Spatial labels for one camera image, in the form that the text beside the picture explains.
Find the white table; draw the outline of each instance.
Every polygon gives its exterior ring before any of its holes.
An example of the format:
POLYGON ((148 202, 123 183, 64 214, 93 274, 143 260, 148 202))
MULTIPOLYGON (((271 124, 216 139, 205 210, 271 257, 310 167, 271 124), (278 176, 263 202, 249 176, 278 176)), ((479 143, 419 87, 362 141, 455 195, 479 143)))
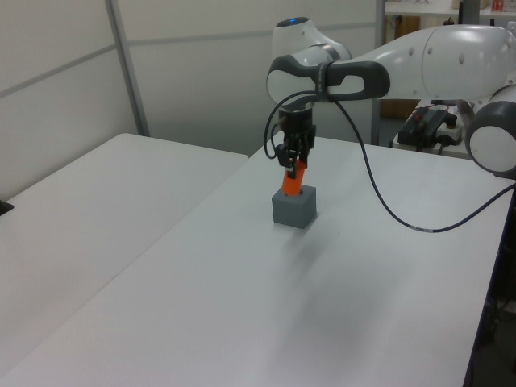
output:
POLYGON ((12 198, 0 217, 0 376, 246 159, 119 135, 12 198))
MULTIPOLYGON (((385 2, 385 15, 443 17, 457 16, 459 10, 452 8, 452 0, 429 0, 429 2, 414 2, 401 0, 400 2, 385 2)), ((516 12, 491 11, 491 2, 480 10, 481 19, 516 20, 516 12)))
MULTIPOLYGON (((512 183, 367 149, 385 200, 423 227, 512 183)), ((357 144, 317 138, 318 217, 300 231, 272 221, 281 176, 254 155, 0 385, 460 387, 511 193, 419 233, 384 211, 357 144)))

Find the black cable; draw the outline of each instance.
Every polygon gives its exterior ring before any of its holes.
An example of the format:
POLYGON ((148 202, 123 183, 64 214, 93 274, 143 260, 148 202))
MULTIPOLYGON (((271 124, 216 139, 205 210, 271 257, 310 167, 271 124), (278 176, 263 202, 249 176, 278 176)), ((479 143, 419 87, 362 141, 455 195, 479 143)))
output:
POLYGON ((469 387, 473 387, 473 377, 475 374, 473 373, 473 358, 469 361, 469 387))
POLYGON ((356 129, 356 125, 355 123, 353 122, 352 118, 349 116, 349 114, 347 113, 346 109, 343 108, 343 106, 338 102, 338 101, 335 101, 334 104, 337 105, 337 107, 340 109, 340 111, 343 112, 343 114, 346 116, 346 119, 348 120, 348 122, 350 123, 350 125, 352 126, 352 129, 353 131, 355 132, 355 135, 356 135, 356 138, 358 139, 358 142, 360 144, 360 148, 362 149, 362 155, 364 156, 364 161, 365 161, 365 166, 368 170, 368 175, 369 175, 369 180, 371 181, 371 184, 372 184, 372 187, 374 188, 374 192, 377 194, 378 196, 378 199, 380 199, 380 202, 382 204, 382 206, 387 210, 387 212, 394 218, 396 219, 399 223, 401 223, 403 226, 405 227, 408 227, 408 228, 411 228, 412 230, 416 230, 416 231, 421 231, 421 232, 429 232, 429 233, 438 233, 438 232, 445 232, 445 231, 450 231, 450 230, 453 230, 454 228, 457 228, 459 226, 462 226, 463 224, 465 224, 467 221, 471 220, 472 218, 474 218, 475 216, 477 216, 480 212, 482 212, 483 210, 485 210, 488 206, 490 206, 491 204, 493 204, 493 202, 495 202, 496 200, 499 199, 499 197, 501 197, 503 194, 506 194, 507 192, 511 191, 512 189, 516 188, 516 184, 512 184, 510 186, 508 186, 507 188, 503 189, 502 191, 500 191, 499 193, 497 193, 496 195, 494 195, 492 198, 490 198, 486 203, 484 203, 484 205, 482 205, 481 207, 479 207, 476 211, 474 211, 472 214, 470 214, 469 216, 467 216, 466 218, 462 219, 460 222, 457 222, 455 224, 452 224, 451 226, 448 226, 448 227, 443 227, 443 228, 435 228, 435 229, 431 229, 431 228, 422 228, 422 227, 416 227, 416 226, 413 226, 411 225, 410 223, 407 223, 405 222, 404 220, 401 220, 398 216, 395 215, 394 212, 391 211, 391 209, 389 208, 389 206, 387 206, 387 203, 385 203, 385 200, 384 198, 381 196, 380 194, 380 191, 378 191, 378 187, 377 187, 377 183, 374 181, 374 177, 372 176, 372 172, 371 172, 371 166, 369 165, 369 159, 368 159, 368 155, 365 151, 365 146, 364 146, 364 141, 362 140, 362 136, 360 135, 360 133, 358 132, 358 129, 356 129))
POLYGON ((294 98, 294 97, 297 97, 298 95, 303 95, 303 94, 315 94, 315 92, 313 90, 305 90, 305 91, 298 91, 297 93, 294 93, 294 94, 290 94, 288 97, 285 97, 283 98, 281 101, 278 102, 278 104, 274 107, 273 111, 271 112, 271 114, 269 115, 268 117, 268 120, 267 120, 267 124, 265 125, 265 131, 264 131, 264 150, 265 150, 265 155, 270 159, 270 160, 274 160, 276 158, 276 153, 274 153, 274 155, 270 155, 268 153, 268 149, 267 149, 267 142, 268 142, 268 127, 270 126, 271 124, 271 121, 273 120, 273 117, 274 115, 276 114, 277 110, 283 106, 283 104, 285 102, 287 102, 288 100, 290 100, 291 98, 294 98))

